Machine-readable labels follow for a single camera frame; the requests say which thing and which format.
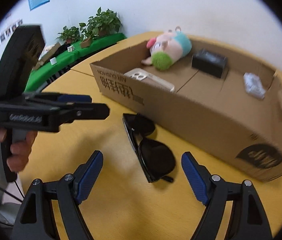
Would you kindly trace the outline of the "white clear phone case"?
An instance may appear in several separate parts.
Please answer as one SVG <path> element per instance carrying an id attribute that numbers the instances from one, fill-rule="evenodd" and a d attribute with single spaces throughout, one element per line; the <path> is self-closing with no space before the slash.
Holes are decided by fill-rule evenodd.
<path id="1" fill-rule="evenodd" d="M 147 83 L 148 85 L 168 90 L 169 92 L 175 91 L 175 86 L 172 83 L 169 83 L 168 81 L 165 81 L 141 68 L 134 68 L 126 72 L 124 75 L 140 82 Z"/>

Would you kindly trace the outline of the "black sunglasses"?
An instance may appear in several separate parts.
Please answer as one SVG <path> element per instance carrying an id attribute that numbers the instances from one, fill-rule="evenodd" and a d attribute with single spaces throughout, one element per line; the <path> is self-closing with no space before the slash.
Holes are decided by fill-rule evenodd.
<path id="1" fill-rule="evenodd" d="M 149 183 L 164 180 L 173 183 L 169 174 L 176 159 L 166 144 L 149 138 L 156 130 L 155 123 L 141 114 L 123 114 L 123 124 L 131 146 Z"/>

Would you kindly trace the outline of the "black 65W charger box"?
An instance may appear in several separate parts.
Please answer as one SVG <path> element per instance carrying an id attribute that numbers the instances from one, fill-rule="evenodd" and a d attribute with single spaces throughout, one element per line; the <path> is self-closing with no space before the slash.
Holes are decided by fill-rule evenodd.
<path id="1" fill-rule="evenodd" d="M 191 66 L 218 79 L 225 79 L 229 71 L 227 57 L 206 49 L 193 54 Z"/>

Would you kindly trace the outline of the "green cloth covered table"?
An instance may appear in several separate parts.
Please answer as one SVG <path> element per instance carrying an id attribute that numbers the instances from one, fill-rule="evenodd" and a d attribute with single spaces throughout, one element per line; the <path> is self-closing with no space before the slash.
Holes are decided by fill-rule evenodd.
<path id="1" fill-rule="evenodd" d="M 57 74 L 60 70 L 74 66 L 79 60 L 84 60 L 95 53 L 113 46 L 117 42 L 124 40 L 126 36 L 123 33 L 116 33 L 97 38 L 92 41 L 91 45 L 86 48 L 81 48 L 80 42 L 73 44 L 74 51 L 68 52 L 67 49 L 56 57 L 56 64 L 52 65 L 50 61 L 41 66 L 37 70 L 33 70 L 29 76 L 26 92 L 32 92 L 39 89 L 50 77 Z"/>

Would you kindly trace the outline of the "potted green plant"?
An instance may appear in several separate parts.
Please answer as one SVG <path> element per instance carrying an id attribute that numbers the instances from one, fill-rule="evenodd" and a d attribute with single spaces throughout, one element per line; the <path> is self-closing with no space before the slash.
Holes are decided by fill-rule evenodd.
<path id="1" fill-rule="evenodd" d="M 68 44 L 78 42 L 81 39 L 79 28 L 75 26 L 70 28 L 64 26 L 63 31 L 58 33 L 58 39 L 65 41 Z"/>
<path id="2" fill-rule="evenodd" d="M 90 16 L 87 22 L 79 23 L 82 40 L 107 36 L 110 34 L 119 33 L 122 23 L 118 14 L 110 9 L 103 11 L 98 8 L 94 16 Z"/>

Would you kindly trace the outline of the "brown cardboard box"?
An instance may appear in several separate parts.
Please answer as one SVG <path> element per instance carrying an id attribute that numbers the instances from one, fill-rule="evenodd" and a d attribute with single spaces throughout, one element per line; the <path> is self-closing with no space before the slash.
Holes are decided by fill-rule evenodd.
<path id="1" fill-rule="evenodd" d="M 191 66 L 191 55 L 170 69 L 145 70 L 175 86 L 174 92 L 124 74 L 148 57 L 145 42 L 91 63 L 101 93 L 147 116 L 201 150 L 261 181 L 282 176 L 282 82 L 268 64 L 243 51 L 194 37 L 192 51 L 206 49 L 228 58 L 225 79 Z M 263 100 L 245 91 L 243 75 L 253 73 L 265 89 Z"/>

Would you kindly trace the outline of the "pink pig plush toy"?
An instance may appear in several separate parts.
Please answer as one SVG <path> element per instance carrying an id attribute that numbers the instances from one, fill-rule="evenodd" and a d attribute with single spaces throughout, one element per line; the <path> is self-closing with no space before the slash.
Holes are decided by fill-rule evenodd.
<path id="1" fill-rule="evenodd" d="M 149 39 L 146 47 L 150 51 L 150 56 L 143 59 L 141 63 L 162 71 L 169 69 L 178 60 L 187 56 L 192 50 L 192 43 L 177 26 L 175 30 L 168 30 Z"/>

